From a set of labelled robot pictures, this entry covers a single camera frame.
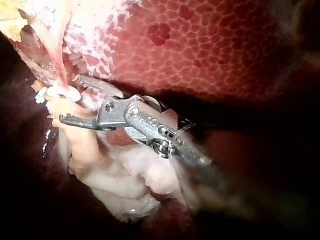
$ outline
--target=metal screw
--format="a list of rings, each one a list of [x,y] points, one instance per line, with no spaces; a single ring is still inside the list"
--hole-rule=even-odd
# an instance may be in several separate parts
[[[105,110],[106,110],[107,112],[109,112],[109,113],[112,112],[114,108],[115,108],[115,104],[114,104],[113,101],[107,101],[107,102],[105,103]]]
[[[131,106],[129,109],[129,115],[132,118],[135,118],[139,113],[139,108],[137,106]]]
[[[198,163],[202,166],[207,166],[211,163],[211,159],[206,156],[202,156],[202,157],[199,157]]]
[[[169,157],[168,148],[169,143],[161,140],[161,139],[155,139],[152,143],[153,150],[156,154],[158,154],[159,157],[167,159]]]

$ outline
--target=white fat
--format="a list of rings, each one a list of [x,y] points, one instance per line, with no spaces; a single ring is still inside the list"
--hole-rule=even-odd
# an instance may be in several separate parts
[[[80,92],[73,86],[68,86],[67,89],[65,89],[62,86],[54,85],[48,88],[46,94],[50,97],[63,95],[66,98],[70,98],[74,102],[78,102],[81,99]]]
[[[59,153],[62,158],[63,165],[67,167],[68,161],[71,156],[70,142],[68,141],[67,136],[65,135],[64,131],[61,130],[61,128],[59,128],[58,134]]]
[[[136,221],[148,216],[160,205],[160,202],[150,194],[146,194],[139,199],[126,199],[94,188],[92,192],[110,213],[122,222],[127,222],[128,220]]]

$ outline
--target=blood spot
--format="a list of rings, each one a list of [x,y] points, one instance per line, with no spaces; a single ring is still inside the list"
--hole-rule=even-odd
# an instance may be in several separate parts
[[[165,44],[166,40],[171,38],[170,30],[171,28],[167,23],[155,23],[149,25],[146,35],[155,46],[159,47]]]
[[[181,5],[178,15],[184,20],[190,20],[193,18],[195,13],[191,11],[187,5]]]
[[[193,60],[193,65],[195,65],[198,68],[202,68],[202,64],[198,59]]]

